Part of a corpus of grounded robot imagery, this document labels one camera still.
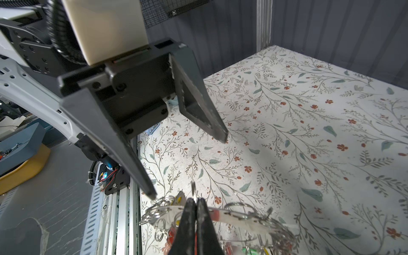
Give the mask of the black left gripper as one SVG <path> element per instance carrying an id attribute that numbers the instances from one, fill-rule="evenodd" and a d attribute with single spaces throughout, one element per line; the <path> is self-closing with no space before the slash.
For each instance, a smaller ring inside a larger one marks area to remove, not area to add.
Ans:
<path id="1" fill-rule="evenodd" d="M 167 38 L 139 51 L 58 77 L 60 108 L 107 155 L 122 165 L 145 195 L 155 187 L 125 139 L 168 116 L 166 101 L 177 96 L 180 112 L 215 140 L 228 129 L 212 102 L 192 53 Z"/>

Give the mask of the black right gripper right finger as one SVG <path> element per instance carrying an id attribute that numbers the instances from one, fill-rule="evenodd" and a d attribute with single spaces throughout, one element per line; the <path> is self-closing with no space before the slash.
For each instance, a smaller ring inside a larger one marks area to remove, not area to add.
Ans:
<path id="1" fill-rule="evenodd" d="M 213 221 L 204 198 L 197 200 L 196 250 L 198 255 L 223 255 L 224 252 L 217 238 Z"/>

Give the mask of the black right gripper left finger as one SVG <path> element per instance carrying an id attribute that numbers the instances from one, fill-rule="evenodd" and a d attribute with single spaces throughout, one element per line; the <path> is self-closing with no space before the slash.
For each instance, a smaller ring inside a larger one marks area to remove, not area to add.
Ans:
<path id="1" fill-rule="evenodd" d="M 196 241 L 196 202 L 189 198 L 183 210 L 179 229 L 169 251 L 169 255 L 194 255 Z"/>

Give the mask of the large keyring with keys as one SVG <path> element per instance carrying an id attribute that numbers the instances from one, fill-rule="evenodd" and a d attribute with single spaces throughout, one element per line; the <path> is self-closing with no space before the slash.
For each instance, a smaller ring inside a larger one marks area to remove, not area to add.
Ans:
<path id="1" fill-rule="evenodd" d="M 192 199 L 197 204 L 196 185 L 191 183 Z M 145 210 L 140 225 L 155 230 L 155 240 L 165 240 L 165 254 L 178 231 L 184 207 L 189 198 L 184 192 L 162 197 Z M 209 207 L 210 216 L 224 255 L 291 255 L 296 243 L 291 230 L 272 218 L 272 208 L 261 214 L 249 204 L 229 203 L 223 208 Z M 195 255 L 197 221 L 195 221 Z"/>

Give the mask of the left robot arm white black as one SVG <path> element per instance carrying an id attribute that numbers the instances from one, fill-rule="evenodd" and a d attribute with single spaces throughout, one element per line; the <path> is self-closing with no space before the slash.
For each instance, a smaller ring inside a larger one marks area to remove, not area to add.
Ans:
<path id="1" fill-rule="evenodd" d="M 220 142 L 228 130 L 193 51 L 147 28 L 200 1 L 2 1 L 1 95 L 93 161 L 156 190 L 129 141 L 168 117 L 167 102 Z"/>

